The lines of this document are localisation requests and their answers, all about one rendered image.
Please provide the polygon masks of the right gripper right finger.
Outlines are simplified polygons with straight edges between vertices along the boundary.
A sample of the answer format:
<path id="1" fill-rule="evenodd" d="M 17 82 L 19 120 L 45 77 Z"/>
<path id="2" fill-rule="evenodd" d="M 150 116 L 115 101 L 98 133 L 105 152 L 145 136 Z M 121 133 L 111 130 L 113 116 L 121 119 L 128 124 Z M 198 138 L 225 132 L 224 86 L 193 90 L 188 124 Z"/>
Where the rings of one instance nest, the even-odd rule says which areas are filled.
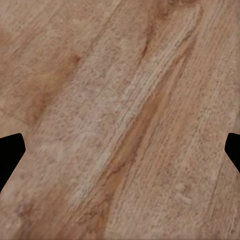
<path id="1" fill-rule="evenodd" d="M 240 135 L 229 133 L 225 143 L 225 152 L 240 172 Z"/>

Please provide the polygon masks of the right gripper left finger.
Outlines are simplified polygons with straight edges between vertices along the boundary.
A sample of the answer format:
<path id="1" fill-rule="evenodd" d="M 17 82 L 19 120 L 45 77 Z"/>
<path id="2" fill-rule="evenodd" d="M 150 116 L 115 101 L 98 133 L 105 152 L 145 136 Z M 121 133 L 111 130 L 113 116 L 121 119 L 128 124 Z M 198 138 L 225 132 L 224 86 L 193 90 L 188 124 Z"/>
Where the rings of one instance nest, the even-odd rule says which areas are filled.
<path id="1" fill-rule="evenodd" d="M 26 151 L 21 133 L 0 138 L 0 192 Z"/>

